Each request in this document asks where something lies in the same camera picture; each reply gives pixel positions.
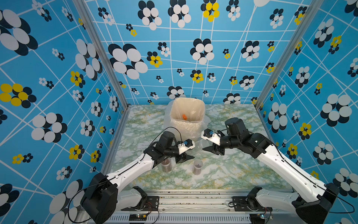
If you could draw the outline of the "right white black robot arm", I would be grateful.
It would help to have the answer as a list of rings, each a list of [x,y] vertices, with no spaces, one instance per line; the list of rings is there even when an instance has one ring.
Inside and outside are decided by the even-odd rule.
[[[205,129],[201,138],[212,143],[204,150],[215,155],[224,155],[226,149],[236,148],[252,158],[259,160],[293,189],[284,193],[254,187],[246,197],[246,206],[257,211],[259,208],[275,208],[298,215],[307,224],[323,224],[336,200],[346,202],[339,197],[339,188],[333,183],[324,183],[313,177],[287,158],[264,135],[250,132],[242,119],[230,118],[225,121],[227,134],[222,131]]]

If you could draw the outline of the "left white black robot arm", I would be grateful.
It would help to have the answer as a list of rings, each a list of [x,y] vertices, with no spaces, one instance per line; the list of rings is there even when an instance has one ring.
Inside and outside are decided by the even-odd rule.
[[[103,224],[116,210],[124,208],[142,209],[145,205],[146,193],[139,187],[129,191],[123,189],[147,171],[169,158],[176,163],[193,159],[186,152],[195,147],[195,142],[187,139],[176,140],[175,135],[163,130],[158,134],[136,160],[125,167],[109,174],[95,175],[89,186],[80,190],[84,193],[80,205],[96,224]]]

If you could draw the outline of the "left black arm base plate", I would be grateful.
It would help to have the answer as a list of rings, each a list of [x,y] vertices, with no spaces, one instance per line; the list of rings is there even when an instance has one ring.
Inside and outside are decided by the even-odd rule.
[[[136,207],[127,207],[121,211],[157,211],[159,206],[159,196],[147,196],[146,200],[141,200]]]

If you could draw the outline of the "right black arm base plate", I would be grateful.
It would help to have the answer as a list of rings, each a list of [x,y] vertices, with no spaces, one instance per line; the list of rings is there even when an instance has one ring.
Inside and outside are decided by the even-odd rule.
[[[235,211],[239,212],[258,212],[258,213],[267,213],[273,211],[271,207],[262,207],[257,205],[255,209],[249,207],[247,202],[247,197],[236,196],[232,197],[232,201],[228,203],[230,208],[233,208]]]

